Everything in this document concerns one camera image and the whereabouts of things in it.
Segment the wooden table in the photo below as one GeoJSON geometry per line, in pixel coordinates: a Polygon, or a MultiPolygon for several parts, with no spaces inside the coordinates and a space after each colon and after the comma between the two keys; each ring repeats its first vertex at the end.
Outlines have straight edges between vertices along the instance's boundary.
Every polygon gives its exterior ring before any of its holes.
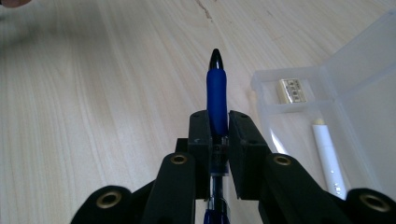
{"type": "MultiPolygon", "coordinates": [[[[34,0],[0,8],[0,223],[68,223],[95,190],[135,191],[154,179],[187,137],[190,114],[205,109],[214,48],[228,108],[259,126],[254,71],[319,65],[393,7],[34,0]]],[[[237,201],[228,186],[232,223],[260,223],[257,203],[237,201]]],[[[196,223],[204,211],[197,202],[196,223]]]]}

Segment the blue pen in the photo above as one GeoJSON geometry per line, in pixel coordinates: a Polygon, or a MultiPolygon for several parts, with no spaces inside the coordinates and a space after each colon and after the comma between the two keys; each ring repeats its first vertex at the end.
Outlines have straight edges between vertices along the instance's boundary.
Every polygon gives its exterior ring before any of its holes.
{"type": "Polygon", "coordinates": [[[228,174],[228,114],[226,98],[227,77],[221,55],[214,49],[206,76],[207,114],[212,135],[210,175],[212,190],[205,212],[204,224],[229,224],[229,208],[223,198],[222,179],[228,174]]]}

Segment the metal grommet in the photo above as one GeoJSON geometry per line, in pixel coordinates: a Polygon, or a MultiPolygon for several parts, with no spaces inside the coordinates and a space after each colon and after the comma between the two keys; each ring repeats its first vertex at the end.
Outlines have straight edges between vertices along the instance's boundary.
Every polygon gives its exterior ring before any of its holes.
{"type": "Polygon", "coordinates": [[[279,165],[290,165],[291,160],[284,156],[275,156],[274,161],[279,165]]]}
{"type": "Polygon", "coordinates": [[[375,211],[383,213],[390,211],[390,206],[387,202],[372,194],[362,194],[359,199],[361,199],[367,207],[374,209],[375,211]]]}
{"type": "Polygon", "coordinates": [[[175,155],[171,158],[171,162],[176,165],[184,164],[187,162],[187,157],[183,155],[175,155]]]}
{"type": "Polygon", "coordinates": [[[111,190],[102,194],[98,200],[96,200],[96,206],[107,209],[119,203],[121,198],[122,195],[118,190],[111,190]]]}

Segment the clear plastic container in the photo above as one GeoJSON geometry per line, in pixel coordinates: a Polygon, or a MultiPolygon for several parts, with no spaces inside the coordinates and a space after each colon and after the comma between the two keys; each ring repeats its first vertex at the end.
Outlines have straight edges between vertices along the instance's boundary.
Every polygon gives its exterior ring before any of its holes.
{"type": "MultiPolygon", "coordinates": [[[[273,151],[280,144],[308,172],[317,170],[312,124],[323,119],[329,126],[348,187],[375,189],[393,200],[395,13],[393,9],[382,16],[322,66],[257,71],[251,82],[258,96],[262,133],[273,151]],[[299,78],[307,102],[282,105],[276,94],[277,82],[282,78],[299,78]]],[[[316,180],[321,176],[313,174],[316,180]]]]}

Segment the white pen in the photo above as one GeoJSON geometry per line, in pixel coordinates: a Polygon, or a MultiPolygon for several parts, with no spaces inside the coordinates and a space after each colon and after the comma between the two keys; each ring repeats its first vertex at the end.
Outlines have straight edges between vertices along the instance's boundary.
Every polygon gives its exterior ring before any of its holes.
{"type": "Polygon", "coordinates": [[[344,200],[347,196],[347,190],[332,144],[332,139],[330,138],[329,129],[322,119],[317,119],[314,125],[312,125],[312,128],[314,130],[328,191],[344,200]]]}

